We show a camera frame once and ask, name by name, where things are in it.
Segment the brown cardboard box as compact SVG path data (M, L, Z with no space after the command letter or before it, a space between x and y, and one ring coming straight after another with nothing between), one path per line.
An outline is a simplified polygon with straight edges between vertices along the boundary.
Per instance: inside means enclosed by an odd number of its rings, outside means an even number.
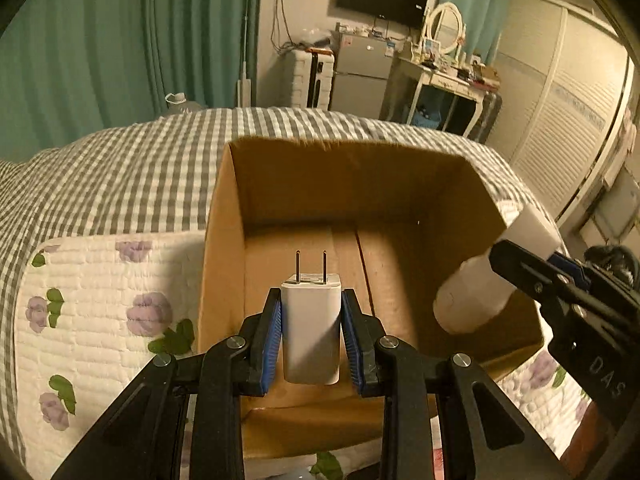
M230 142L207 221L198 348L236 334L296 271L329 271L387 333L426 356L465 352L503 378L544 342L533 301L517 292L460 336L438 325L433 302L442 282L505 227L460 156L383 142Z

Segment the white dressing table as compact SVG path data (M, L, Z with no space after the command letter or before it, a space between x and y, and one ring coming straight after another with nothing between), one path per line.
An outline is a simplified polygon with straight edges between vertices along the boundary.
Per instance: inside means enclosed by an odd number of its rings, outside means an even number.
M442 122L437 130L484 142L501 104L497 89L461 78L457 70L436 70L408 58L395 58L380 118L411 126L418 108L439 110Z

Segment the white cylindrical bottle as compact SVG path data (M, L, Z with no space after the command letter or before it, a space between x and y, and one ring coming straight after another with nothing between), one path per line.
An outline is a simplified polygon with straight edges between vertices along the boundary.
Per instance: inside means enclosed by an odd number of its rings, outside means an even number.
M562 245L556 227L532 205L526 205L513 217L495 240L510 240L547 260ZM439 287L433 302L435 320L448 334L475 332L497 316L506 306L515 287L492 270L489 255L469 258Z

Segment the grey checked bed sheet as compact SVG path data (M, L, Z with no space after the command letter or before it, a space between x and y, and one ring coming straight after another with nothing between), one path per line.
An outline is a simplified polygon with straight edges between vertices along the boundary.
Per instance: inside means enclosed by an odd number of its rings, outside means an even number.
M64 236L201 231L224 146L241 136L401 143L466 158L498 211L512 221L537 197L506 161L454 134L355 115L296 108L212 108L91 133L27 162L1 165L1 433L18 461L47 478L62 454L32 450L32 423L17 412L15 356L23 348L18 298L37 256Z

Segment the white floral quilt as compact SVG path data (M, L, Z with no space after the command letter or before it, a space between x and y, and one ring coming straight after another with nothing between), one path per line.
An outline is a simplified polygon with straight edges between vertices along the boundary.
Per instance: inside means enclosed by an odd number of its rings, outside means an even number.
M29 260L14 340L17 421L34 479L64 458L152 358L160 328L195 327L204 231L54 238ZM547 349L498 382L557 456L590 399Z

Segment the clear water jug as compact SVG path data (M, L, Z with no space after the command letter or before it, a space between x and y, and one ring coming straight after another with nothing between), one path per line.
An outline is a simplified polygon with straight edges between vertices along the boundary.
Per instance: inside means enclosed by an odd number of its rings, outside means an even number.
M183 92L166 94L165 103L165 117L179 114L192 114L203 109L201 104L189 100Z

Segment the green curtain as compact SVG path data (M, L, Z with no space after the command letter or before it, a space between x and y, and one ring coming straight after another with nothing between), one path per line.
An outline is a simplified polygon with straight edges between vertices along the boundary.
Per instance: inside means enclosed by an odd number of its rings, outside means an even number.
M168 93L236 102L245 0L26 0L1 35L1 156L22 162L160 116ZM258 0L250 0L248 74Z

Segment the white louvered wardrobe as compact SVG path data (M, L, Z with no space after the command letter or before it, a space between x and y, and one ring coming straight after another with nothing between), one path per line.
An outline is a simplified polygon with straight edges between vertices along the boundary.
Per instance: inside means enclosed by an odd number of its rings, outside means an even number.
M510 0L494 66L502 107L487 143L562 222L615 141L634 63L613 27L577 6Z

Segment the white suitcase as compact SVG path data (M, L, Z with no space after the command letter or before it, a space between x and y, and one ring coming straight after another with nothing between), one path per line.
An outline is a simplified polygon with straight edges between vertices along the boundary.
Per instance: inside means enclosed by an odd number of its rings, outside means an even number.
M330 49L294 50L286 56L286 66L286 105L328 110L334 73L333 52Z

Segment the white oval vanity mirror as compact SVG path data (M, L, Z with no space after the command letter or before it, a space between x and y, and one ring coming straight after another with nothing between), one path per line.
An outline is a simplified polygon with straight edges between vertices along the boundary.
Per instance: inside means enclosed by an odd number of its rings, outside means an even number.
M423 24L422 44L425 50L438 48L445 55L457 49L464 39L465 24L459 8L452 2L439 3L428 11Z

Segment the white flat mop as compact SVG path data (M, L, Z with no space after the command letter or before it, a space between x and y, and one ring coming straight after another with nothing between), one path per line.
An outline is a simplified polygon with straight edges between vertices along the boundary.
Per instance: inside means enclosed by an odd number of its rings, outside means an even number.
M252 95L250 94L250 77L248 76L247 50L248 50L248 18L250 17L250 0L244 1L242 50L239 79L236 82L236 105L238 107L250 107Z

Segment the white USB wall charger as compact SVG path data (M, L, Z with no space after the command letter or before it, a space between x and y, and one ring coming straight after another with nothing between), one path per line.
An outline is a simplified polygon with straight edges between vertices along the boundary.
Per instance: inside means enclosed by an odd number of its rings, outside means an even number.
M280 286L284 379L299 385L334 385L340 379L342 283L322 256L319 273L295 271Z

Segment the silver small refrigerator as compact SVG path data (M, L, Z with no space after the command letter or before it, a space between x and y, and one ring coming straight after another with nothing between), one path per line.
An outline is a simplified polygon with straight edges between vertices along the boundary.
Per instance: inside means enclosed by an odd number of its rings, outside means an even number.
M346 32L338 39L330 110L378 119L396 44Z

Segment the blue storage basket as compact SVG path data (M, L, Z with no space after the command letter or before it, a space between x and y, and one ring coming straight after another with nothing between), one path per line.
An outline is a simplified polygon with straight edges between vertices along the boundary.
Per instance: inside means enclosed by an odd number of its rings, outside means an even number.
M442 115L439 110L426 110L420 107L414 112L411 125L437 130L441 122Z

